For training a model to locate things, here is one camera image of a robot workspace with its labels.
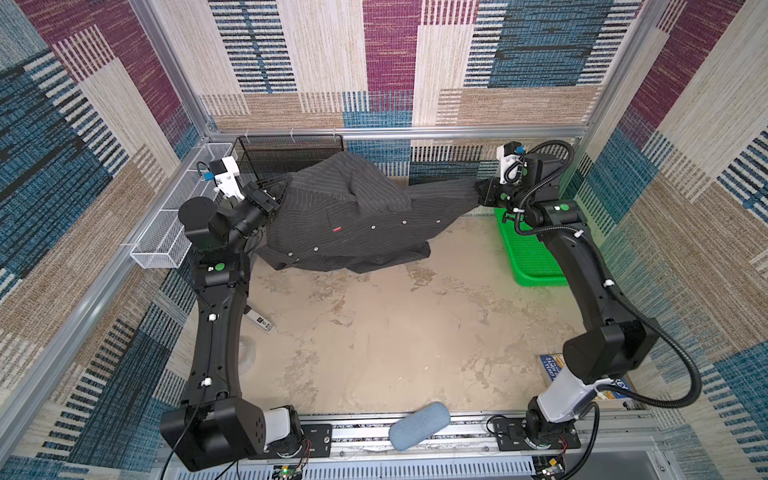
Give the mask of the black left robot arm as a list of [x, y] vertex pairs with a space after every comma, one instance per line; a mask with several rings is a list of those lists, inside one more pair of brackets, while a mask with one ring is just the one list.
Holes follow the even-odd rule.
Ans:
[[233, 208], [194, 197], [178, 212], [191, 243], [198, 327], [186, 387], [178, 407], [163, 414], [160, 433], [191, 472], [306, 450], [293, 406], [263, 410], [242, 396], [239, 339], [251, 279], [246, 244], [273, 219], [281, 197], [257, 182], [241, 192]]

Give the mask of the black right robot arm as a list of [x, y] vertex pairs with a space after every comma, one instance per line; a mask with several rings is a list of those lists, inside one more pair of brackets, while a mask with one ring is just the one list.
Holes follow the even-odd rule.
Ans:
[[573, 153], [547, 153], [548, 143], [531, 151], [512, 142], [497, 150], [496, 179], [477, 183], [484, 206], [503, 209], [519, 237], [534, 237], [557, 262], [582, 316], [585, 331], [562, 347], [564, 366], [528, 406], [522, 429], [534, 449], [557, 444], [601, 390], [617, 386], [637, 368], [658, 339], [621, 304], [623, 297], [600, 262], [586, 217], [572, 200], [559, 197], [559, 177]]

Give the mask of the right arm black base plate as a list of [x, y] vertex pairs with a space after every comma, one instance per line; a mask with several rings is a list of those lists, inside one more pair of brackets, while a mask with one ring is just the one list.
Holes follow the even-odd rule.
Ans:
[[545, 424], [533, 437], [528, 436], [529, 429], [526, 424], [526, 419], [523, 417], [493, 415], [486, 420], [485, 428], [496, 439], [498, 449], [502, 452], [535, 450], [562, 452], [582, 446], [573, 421], [556, 426]]

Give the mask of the dark pinstriped long sleeve shirt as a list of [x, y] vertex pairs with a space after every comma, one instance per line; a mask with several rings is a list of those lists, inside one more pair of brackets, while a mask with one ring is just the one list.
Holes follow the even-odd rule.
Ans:
[[423, 260], [431, 239], [481, 203], [474, 179], [402, 186], [348, 152], [286, 180], [256, 251], [275, 270], [362, 274]]

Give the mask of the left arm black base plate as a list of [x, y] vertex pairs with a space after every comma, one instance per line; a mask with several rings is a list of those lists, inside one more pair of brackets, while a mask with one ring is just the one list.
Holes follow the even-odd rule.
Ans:
[[333, 426], [330, 423], [302, 424], [291, 428], [288, 458], [293, 461], [303, 459], [329, 458], [333, 439]]

